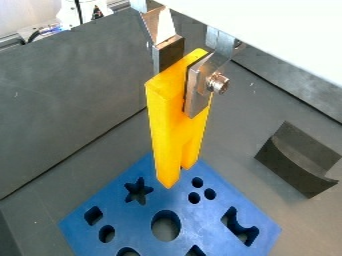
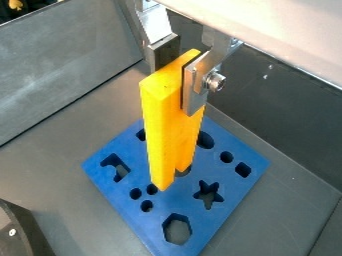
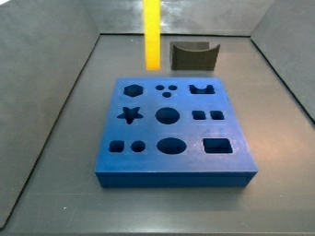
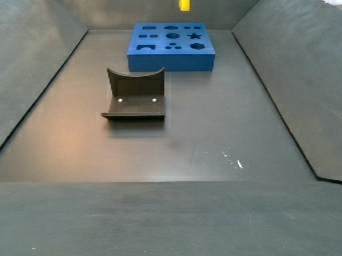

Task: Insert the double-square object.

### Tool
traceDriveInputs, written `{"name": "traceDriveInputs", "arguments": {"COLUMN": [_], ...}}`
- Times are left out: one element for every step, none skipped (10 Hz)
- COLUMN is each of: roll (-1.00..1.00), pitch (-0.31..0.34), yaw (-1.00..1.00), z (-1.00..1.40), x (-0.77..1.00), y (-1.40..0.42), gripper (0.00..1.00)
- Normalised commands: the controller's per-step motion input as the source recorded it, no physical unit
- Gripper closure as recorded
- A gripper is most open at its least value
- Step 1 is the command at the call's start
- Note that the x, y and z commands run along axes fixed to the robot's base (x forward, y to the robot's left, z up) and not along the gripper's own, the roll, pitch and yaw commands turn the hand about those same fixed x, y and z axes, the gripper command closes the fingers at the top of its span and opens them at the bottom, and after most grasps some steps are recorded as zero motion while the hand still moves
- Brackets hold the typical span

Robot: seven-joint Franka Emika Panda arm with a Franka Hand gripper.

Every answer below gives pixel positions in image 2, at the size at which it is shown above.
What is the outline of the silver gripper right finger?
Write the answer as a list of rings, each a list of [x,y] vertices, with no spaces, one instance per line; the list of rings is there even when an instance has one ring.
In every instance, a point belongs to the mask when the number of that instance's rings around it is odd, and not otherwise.
[[[209,49],[181,67],[181,109],[188,116],[205,105],[208,92],[217,92],[224,87],[220,64],[243,44],[208,26],[203,27],[201,42]]]

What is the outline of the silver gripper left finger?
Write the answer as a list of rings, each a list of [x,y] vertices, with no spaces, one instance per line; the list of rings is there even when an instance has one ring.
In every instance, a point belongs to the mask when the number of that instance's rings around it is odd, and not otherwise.
[[[172,32],[165,7],[153,0],[135,0],[143,51],[151,72],[179,56],[180,37]]]

